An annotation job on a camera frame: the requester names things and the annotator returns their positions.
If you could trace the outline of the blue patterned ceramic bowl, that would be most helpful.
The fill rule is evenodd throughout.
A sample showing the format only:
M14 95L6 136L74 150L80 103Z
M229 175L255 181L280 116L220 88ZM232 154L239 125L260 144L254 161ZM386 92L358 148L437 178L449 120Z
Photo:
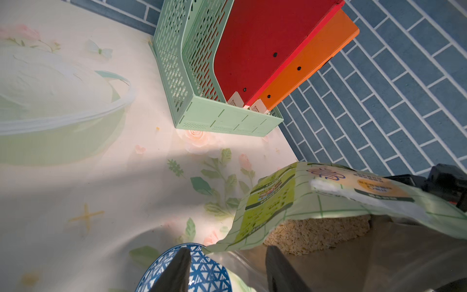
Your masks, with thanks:
M160 280L176 254L188 249L191 264L187 282L189 292L231 292L232 284L224 266L204 254L204 246L199 243L176 245L162 253L148 268L136 287L137 292L149 292Z

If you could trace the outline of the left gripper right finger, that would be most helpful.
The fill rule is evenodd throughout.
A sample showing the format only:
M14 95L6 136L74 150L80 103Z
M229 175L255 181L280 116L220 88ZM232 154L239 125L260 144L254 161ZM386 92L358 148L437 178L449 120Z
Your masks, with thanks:
M278 247L267 247L265 265L269 292L311 291Z

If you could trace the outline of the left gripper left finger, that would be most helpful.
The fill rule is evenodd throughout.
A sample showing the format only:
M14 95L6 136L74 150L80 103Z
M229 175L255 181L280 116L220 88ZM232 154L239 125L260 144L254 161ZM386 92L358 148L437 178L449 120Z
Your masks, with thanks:
M187 292L191 267L191 254L188 248L181 248L153 284L150 292Z

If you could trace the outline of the green oats bag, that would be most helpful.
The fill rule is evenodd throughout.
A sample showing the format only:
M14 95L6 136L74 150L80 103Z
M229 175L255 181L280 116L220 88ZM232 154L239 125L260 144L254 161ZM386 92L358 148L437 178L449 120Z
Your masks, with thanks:
M419 188L336 164L266 176L206 253L268 291L278 247L311 292L464 292L467 212Z

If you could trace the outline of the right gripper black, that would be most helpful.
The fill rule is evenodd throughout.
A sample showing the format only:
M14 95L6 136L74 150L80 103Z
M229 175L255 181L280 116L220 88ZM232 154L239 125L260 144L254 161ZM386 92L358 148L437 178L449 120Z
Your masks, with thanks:
M427 178L417 175L387 176L387 179L419 188L467 211L467 174L454 165L437 164Z

